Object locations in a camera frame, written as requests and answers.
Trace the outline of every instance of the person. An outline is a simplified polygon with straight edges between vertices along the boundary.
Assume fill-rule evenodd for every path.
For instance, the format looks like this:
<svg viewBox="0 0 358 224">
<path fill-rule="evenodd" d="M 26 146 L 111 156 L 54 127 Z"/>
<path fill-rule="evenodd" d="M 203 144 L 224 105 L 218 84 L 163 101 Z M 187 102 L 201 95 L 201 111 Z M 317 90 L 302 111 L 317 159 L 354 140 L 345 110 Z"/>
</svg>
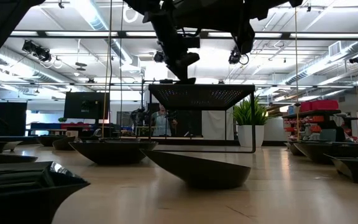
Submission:
<svg viewBox="0 0 358 224">
<path fill-rule="evenodd" d="M 171 136 L 171 125 L 175 127 L 177 124 L 178 122 L 175 119 L 171 123 L 169 122 L 167 111 L 160 103 L 160 110 L 152 114 L 152 125 L 156 127 L 153 131 L 153 136 Z"/>
</svg>

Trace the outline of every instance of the ceiling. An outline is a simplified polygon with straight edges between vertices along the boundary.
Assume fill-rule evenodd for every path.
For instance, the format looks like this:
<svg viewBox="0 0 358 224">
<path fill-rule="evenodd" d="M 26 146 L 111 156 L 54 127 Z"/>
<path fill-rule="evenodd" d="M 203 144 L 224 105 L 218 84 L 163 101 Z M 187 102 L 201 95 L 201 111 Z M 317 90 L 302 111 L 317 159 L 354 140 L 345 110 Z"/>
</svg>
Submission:
<svg viewBox="0 0 358 224">
<path fill-rule="evenodd" d="M 21 20 L 16 30 L 92 30 L 83 16 L 70 4 L 63 1 L 64 9 L 60 9 L 58 1 L 46 0 L 40 7 L 33 7 Z M 102 18 L 108 22 L 110 13 L 110 1 L 96 1 L 96 5 Z M 258 32 L 295 32 L 295 10 L 289 4 L 284 4 L 269 11 L 266 19 L 251 20 L 252 27 Z M 112 30 L 124 31 L 153 31 L 150 23 L 142 23 L 143 16 L 137 15 L 132 9 L 126 7 L 122 1 L 113 1 Z M 358 0 L 304 0 L 303 6 L 298 9 L 298 32 L 358 32 Z M 103 39 L 43 39 L 43 38 L 9 38 L 5 47 L 35 61 L 35 57 L 22 51 L 25 40 L 33 40 L 36 44 L 50 49 L 50 52 L 63 62 L 62 67 L 56 68 L 52 64 L 45 64 L 49 69 L 67 77 L 73 82 L 86 82 L 89 78 L 95 78 L 98 83 L 104 83 L 108 65 L 108 44 Z M 154 53 L 160 50 L 157 39 L 117 39 L 123 49 L 140 59 L 140 67 L 137 72 L 122 71 L 120 63 L 114 53 L 112 62 L 112 82 L 120 82 L 120 77 L 126 83 L 139 82 L 145 70 L 153 66 Z M 191 49 L 199 53 L 201 60 L 189 68 L 189 77 L 196 77 L 201 83 L 216 83 L 217 80 L 225 80 L 226 83 L 252 83 L 252 80 L 263 80 L 261 83 L 278 84 L 287 74 L 303 67 L 328 51 L 328 47 L 335 43 L 334 40 L 256 40 L 254 49 L 249 54 L 247 65 L 230 65 L 228 58 L 234 47 L 234 42 L 229 39 L 202 39 L 200 49 Z M 79 72 L 76 62 L 85 63 L 86 71 Z M 324 76 L 325 79 L 336 75 L 339 70 L 332 69 L 343 67 L 343 61 L 332 64 L 330 68 L 314 73 L 312 77 Z M 168 78 L 174 76 L 166 72 Z M 302 80 L 303 85 L 317 85 L 320 79 L 308 78 Z M 102 90 L 103 86 L 90 86 L 92 90 Z M 139 86 L 125 87 L 126 90 L 139 90 Z"/>
</svg>

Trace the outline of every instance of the red container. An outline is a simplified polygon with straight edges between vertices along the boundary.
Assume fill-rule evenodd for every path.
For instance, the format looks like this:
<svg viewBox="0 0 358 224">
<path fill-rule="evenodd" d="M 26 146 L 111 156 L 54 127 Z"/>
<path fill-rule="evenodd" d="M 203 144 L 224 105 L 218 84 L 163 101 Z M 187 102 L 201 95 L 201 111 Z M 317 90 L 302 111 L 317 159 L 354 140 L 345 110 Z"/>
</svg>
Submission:
<svg viewBox="0 0 358 224">
<path fill-rule="evenodd" d="M 311 110 L 338 110 L 339 104 L 336 100 L 316 100 L 312 101 Z"/>
<path fill-rule="evenodd" d="M 311 111 L 311 102 L 301 103 L 301 112 Z"/>
</svg>

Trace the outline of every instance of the floor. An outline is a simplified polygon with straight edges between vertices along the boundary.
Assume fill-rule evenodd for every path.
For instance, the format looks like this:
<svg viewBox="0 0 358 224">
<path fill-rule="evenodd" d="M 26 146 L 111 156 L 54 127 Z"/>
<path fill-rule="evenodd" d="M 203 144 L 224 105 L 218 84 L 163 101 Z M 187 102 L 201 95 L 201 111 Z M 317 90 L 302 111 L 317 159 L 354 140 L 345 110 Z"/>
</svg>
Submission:
<svg viewBox="0 0 358 224">
<path fill-rule="evenodd" d="M 219 191 L 189 189 L 148 159 L 134 166 L 109 167 L 97 166 L 75 151 L 39 145 L 15 151 L 38 156 L 38 161 L 56 161 L 91 182 L 63 202 L 54 224 L 358 223 L 358 184 L 338 175 L 334 166 L 295 157 L 284 147 L 264 147 L 255 154 L 185 153 L 252 168 L 243 187 Z"/>
</svg>

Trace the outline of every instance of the metal frame table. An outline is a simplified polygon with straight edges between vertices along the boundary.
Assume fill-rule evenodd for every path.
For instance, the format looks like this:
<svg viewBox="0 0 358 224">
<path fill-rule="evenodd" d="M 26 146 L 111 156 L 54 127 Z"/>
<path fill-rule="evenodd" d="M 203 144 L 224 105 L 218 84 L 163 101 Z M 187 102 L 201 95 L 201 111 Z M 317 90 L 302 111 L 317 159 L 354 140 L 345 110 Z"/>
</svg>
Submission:
<svg viewBox="0 0 358 224">
<path fill-rule="evenodd" d="M 220 152 L 220 153 L 254 153 L 256 151 L 255 140 L 255 86 L 254 85 L 174 85 L 174 84 L 150 84 L 149 103 L 152 96 L 164 105 L 167 110 L 211 110 L 225 111 L 225 140 L 226 111 L 237 102 L 250 95 L 252 118 L 252 150 L 250 152 L 239 151 L 191 151 L 191 152 Z M 152 115 L 149 116 L 149 141 L 151 132 Z"/>
</svg>

